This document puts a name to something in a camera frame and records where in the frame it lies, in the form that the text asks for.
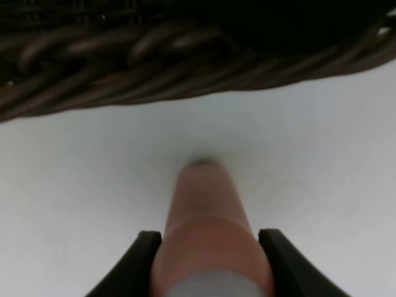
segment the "wicker basket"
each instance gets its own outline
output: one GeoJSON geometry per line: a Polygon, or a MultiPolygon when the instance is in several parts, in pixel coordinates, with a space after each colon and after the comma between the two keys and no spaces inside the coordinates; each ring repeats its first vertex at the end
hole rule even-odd
{"type": "Polygon", "coordinates": [[[396,57],[396,18],[354,42],[266,56],[158,0],[1,0],[0,121],[105,105],[263,90],[365,71],[396,57]]]}

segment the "woven wicker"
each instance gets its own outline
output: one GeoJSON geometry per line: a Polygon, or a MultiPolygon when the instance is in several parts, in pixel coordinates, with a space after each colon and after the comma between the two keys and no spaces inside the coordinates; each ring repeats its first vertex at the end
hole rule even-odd
{"type": "Polygon", "coordinates": [[[171,20],[158,0],[1,0],[0,122],[263,90],[365,71],[396,57],[396,18],[298,57],[266,56],[212,24],[171,20]]]}

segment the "dark brown wicker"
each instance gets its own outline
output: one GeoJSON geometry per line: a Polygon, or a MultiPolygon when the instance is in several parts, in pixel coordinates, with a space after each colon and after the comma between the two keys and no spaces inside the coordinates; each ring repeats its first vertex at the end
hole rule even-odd
{"type": "Polygon", "coordinates": [[[157,0],[0,0],[0,121],[263,90],[396,58],[391,16],[349,44],[281,58],[162,11],[157,0]]]}

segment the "white surface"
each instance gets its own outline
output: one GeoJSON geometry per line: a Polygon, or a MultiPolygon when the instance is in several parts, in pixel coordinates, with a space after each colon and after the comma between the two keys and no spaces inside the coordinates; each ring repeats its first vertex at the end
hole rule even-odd
{"type": "Polygon", "coordinates": [[[0,296],[81,297],[176,173],[232,172],[256,231],[276,227],[353,296],[396,295],[396,64],[256,93],[0,125],[0,296]]]}

